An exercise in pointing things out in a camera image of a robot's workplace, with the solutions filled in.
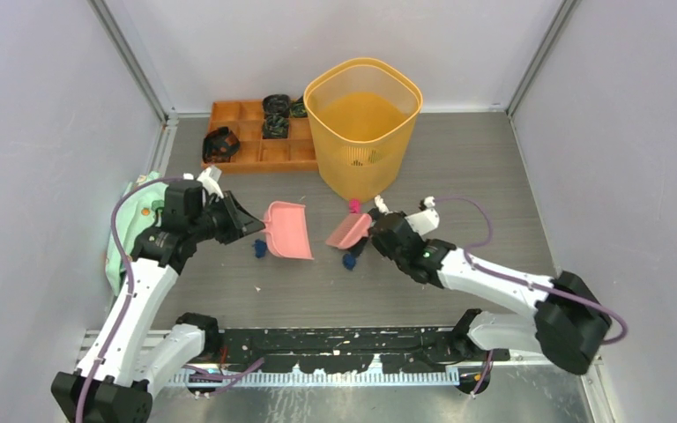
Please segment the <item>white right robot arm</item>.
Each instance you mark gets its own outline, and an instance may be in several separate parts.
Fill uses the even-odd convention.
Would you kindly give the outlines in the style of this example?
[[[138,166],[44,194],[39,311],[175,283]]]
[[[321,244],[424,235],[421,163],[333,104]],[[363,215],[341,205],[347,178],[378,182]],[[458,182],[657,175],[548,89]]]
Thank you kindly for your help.
[[[369,239],[415,282],[506,308],[504,314],[468,312],[453,340],[457,356],[474,362],[490,350],[527,351],[573,375],[586,374],[615,319],[585,282],[568,271],[555,278],[517,271],[426,238],[438,224],[432,210],[411,216],[390,212],[370,228]]]

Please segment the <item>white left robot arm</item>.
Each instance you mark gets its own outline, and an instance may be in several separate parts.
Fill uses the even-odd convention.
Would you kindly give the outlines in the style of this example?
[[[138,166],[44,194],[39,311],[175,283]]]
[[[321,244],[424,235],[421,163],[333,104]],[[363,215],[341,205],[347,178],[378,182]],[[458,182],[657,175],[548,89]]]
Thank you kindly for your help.
[[[125,270],[119,297],[100,334],[70,372],[56,374],[50,391],[69,422],[146,422],[153,400],[190,360],[214,362],[223,337],[214,317],[181,315],[167,337],[149,353],[142,345],[159,308],[196,253],[200,242],[227,245],[265,228],[231,191],[215,182],[160,178],[160,216],[144,229],[131,252],[116,226],[111,236]]]

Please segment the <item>dark blue paper scrap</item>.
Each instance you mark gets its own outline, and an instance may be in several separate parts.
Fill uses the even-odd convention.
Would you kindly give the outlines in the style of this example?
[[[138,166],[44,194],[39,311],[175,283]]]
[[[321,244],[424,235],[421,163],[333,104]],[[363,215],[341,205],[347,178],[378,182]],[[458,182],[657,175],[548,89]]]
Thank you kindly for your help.
[[[345,253],[342,256],[342,265],[346,270],[352,271],[357,264],[357,257],[352,253]]]

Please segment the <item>pink plastic dustpan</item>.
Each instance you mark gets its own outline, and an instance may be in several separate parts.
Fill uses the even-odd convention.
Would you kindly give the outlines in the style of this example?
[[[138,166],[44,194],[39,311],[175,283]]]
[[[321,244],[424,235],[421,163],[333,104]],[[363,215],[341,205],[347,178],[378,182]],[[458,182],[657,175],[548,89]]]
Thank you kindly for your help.
[[[307,227],[306,206],[284,201],[272,202],[264,214],[266,244],[276,257],[313,260]]]

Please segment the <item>yellow mesh waste basket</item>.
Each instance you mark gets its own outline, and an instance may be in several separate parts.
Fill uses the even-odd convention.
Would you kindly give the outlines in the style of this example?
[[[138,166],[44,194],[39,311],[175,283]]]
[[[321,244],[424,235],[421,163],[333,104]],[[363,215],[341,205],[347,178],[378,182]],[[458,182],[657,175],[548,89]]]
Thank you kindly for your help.
[[[303,100],[319,174],[337,195],[366,202],[392,185],[423,105],[414,82],[360,57],[314,79]]]

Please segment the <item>pink hand brush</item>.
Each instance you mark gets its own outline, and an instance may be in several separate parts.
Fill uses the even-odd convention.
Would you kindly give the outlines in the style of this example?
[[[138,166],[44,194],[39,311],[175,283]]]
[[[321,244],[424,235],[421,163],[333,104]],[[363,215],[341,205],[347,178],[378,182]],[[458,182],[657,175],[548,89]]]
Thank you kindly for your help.
[[[350,213],[329,235],[325,244],[335,249],[347,250],[368,237],[373,220],[367,213]]]

